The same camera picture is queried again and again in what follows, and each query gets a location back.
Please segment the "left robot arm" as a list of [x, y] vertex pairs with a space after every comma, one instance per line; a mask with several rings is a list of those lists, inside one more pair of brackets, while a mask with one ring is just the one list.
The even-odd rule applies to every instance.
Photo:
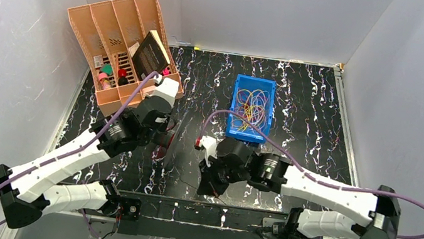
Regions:
[[22, 228], [63, 210], [95, 210], [107, 216], [127, 213], [133, 200], [122, 198], [110, 180], [60, 183], [85, 167], [147, 146], [155, 135], [165, 134], [174, 102], [167, 95], [151, 95], [136, 107], [97, 121], [35, 161], [15, 167], [0, 165], [0, 202], [7, 226]]

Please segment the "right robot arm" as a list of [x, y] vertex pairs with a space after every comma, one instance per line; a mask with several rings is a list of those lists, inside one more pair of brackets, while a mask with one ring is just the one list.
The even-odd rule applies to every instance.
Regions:
[[401, 209], [390, 187], [380, 186], [376, 193], [351, 191], [347, 184], [298, 170], [286, 157], [257, 152], [232, 138], [219, 142], [202, 136], [195, 148], [204, 152], [199, 164], [199, 195], [218, 197], [231, 183], [245, 181], [261, 192], [296, 197], [326, 208], [312, 211], [293, 207], [283, 221], [263, 220], [260, 233], [266, 239], [398, 237]]

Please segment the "blue plastic bin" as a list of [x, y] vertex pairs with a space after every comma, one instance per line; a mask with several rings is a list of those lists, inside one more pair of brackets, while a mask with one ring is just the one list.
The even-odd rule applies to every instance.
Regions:
[[244, 142], [263, 144], [266, 142], [256, 127], [264, 135], [272, 126], [273, 101], [276, 83], [265, 78], [249, 77], [239, 74], [236, 77], [230, 110], [227, 119], [226, 136]]

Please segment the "grey cable spool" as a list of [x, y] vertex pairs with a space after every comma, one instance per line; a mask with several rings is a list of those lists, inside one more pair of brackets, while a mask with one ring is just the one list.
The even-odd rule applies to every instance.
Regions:
[[180, 140], [183, 136], [183, 132], [185, 132], [186, 124], [187, 122], [185, 120], [178, 121], [176, 135], [169, 149], [163, 149], [162, 147], [155, 145], [153, 158], [159, 162], [162, 162], [162, 167], [165, 170], [171, 170], [175, 166], [174, 159], [177, 157], [177, 151], [180, 146]]

